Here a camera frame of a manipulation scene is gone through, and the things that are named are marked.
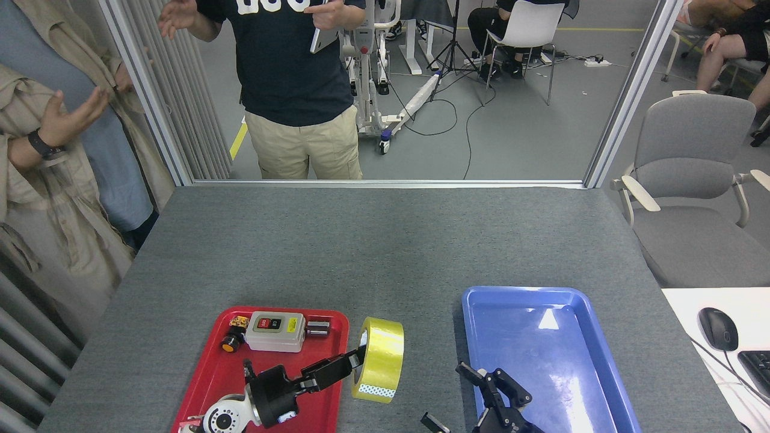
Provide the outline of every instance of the wristwatch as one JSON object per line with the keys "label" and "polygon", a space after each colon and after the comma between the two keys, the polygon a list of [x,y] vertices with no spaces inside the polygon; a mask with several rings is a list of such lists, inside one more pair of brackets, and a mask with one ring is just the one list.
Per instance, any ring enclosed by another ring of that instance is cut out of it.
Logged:
{"label": "wristwatch", "polygon": [[43,159],[49,159],[52,155],[62,151],[62,149],[58,147],[51,147],[45,144],[45,142],[40,138],[39,131],[40,128],[35,129],[27,135],[27,138],[29,139],[29,144],[32,145],[32,148],[34,148],[37,153],[43,157]]}

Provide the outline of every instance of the red tray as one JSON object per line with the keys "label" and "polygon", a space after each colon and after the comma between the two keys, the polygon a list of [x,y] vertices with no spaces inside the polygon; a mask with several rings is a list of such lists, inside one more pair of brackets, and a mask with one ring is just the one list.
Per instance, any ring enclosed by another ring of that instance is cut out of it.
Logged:
{"label": "red tray", "polygon": [[[230,320],[235,316],[251,317],[254,311],[282,311],[302,313],[308,321],[329,321],[330,331],[326,337],[306,337],[302,350],[291,354],[284,352],[252,351],[248,344],[242,344],[235,353],[227,353],[220,343],[229,330]],[[254,372],[260,373],[278,364],[283,364],[289,378],[300,375],[300,369],[321,359],[347,352],[347,337],[350,325],[347,317],[339,311],[304,310],[296,308],[271,307],[232,307],[223,311],[216,319],[209,340],[203,348],[198,366],[192,374],[192,380],[185,393],[182,406],[176,414],[171,433],[179,433],[180,428],[194,421],[190,417],[203,415],[222,396],[243,394],[246,382],[243,380],[243,360],[252,361]],[[300,413],[269,429],[270,433],[296,432],[333,433],[336,430],[337,412],[340,408],[342,382],[337,382],[327,389],[297,397]],[[265,431],[262,426],[249,423],[246,433]]]}

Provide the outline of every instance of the tablet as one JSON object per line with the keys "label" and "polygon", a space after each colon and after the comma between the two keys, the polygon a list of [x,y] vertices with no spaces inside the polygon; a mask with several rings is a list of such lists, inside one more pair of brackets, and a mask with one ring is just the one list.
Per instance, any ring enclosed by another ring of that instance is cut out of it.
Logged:
{"label": "tablet", "polygon": [[[329,0],[323,0],[322,5],[325,5]],[[337,39],[338,30],[319,30],[316,29],[313,33],[313,41],[310,43],[310,52],[313,54],[325,49],[330,43]]]}

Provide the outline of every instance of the blue shirt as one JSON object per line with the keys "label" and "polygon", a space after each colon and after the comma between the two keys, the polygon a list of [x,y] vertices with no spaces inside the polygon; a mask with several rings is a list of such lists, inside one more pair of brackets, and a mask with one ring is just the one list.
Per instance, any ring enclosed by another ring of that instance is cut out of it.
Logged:
{"label": "blue shirt", "polygon": [[[95,85],[40,37],[12,0],[0,0],[0,62],[52,90],[64,92],[69,110],[77,109]],[[80,134],[99,186],[99,201],[110,223],[134,230],[152,213],[152,202],[123,125],[111,106]]]}

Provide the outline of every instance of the computer mouse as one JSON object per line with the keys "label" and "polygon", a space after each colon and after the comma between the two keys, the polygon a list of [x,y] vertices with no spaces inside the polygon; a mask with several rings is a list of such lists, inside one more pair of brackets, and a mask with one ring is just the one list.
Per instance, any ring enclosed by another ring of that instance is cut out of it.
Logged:
{"label": "computer mouse", "polygon": [[698,312],[706,341],[717,350],[734,351],[738,348],[738,328],[722,310],[706,307]]}

